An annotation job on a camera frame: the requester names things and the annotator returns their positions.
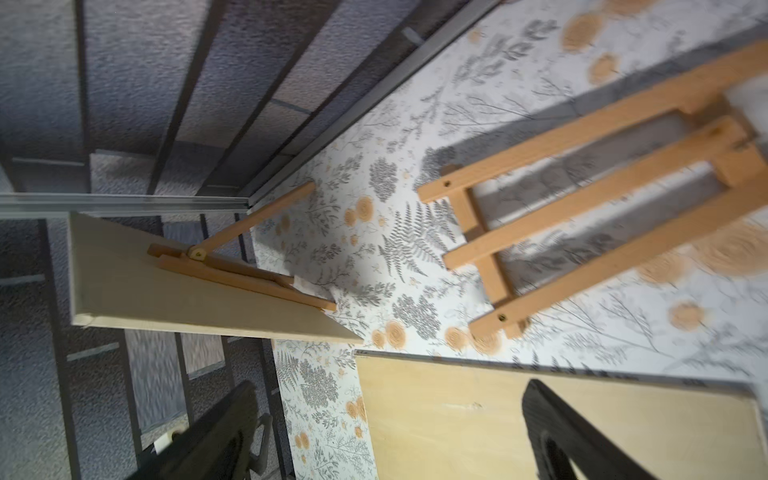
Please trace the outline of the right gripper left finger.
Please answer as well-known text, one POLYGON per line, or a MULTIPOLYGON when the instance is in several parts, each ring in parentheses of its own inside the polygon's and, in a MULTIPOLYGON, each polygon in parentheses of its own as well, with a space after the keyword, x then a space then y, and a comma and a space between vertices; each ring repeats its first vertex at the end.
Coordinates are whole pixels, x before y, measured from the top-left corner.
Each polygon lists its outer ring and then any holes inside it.
POLYGON ((258 414, 255 385, 245 380, 132 479, 244 479, 266 472, 273 417, 258 414))

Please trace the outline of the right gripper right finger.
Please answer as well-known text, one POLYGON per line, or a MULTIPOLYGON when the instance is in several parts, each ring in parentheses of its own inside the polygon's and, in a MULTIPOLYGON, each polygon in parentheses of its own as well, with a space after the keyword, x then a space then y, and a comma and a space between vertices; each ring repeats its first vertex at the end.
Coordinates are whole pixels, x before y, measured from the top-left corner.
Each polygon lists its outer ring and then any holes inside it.
POLYGON ((540 380, 528 382, 522 413, 540 479, 653 477, 540 380))

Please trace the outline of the small wooden easel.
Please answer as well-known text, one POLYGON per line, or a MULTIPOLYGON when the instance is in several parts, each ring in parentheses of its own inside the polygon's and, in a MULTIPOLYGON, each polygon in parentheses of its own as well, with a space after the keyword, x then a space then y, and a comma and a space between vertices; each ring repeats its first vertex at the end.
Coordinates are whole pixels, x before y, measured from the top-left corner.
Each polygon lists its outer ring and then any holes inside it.
POLYGON ((422 202, 450 202, 465 235, 464 245, 444 255, 445 266, 451 270, 476 267, 493 304, 490 313, 470 323, 470 333, 482 338, 503 330, 510 337, 520 336, 528 317, 763 208, 767 165, 753 126, 730 106, 726 92, 766 71, 767 44, 758 41, 468 167, 447 169, 439 179, 420 186, 422 202), (484 226, 472 196, 477 185, 674 112, 695 122, 695 131, 511 223, 494 230, 484 226), (722 194, 560 279, 523 296, 513 293, 498 261, 499 252, 704 161, 724 184, 722 194))
POLYGON ((292 276, 261 270, 214 254, 217 248, 304 199, 314 190, 315 183, 307 182, 196 245, 176 249, 152 243, 147 253, 158 259, 158 268, 166 271, 334 312, 334 302, 300 292, 294 287, 292 276))

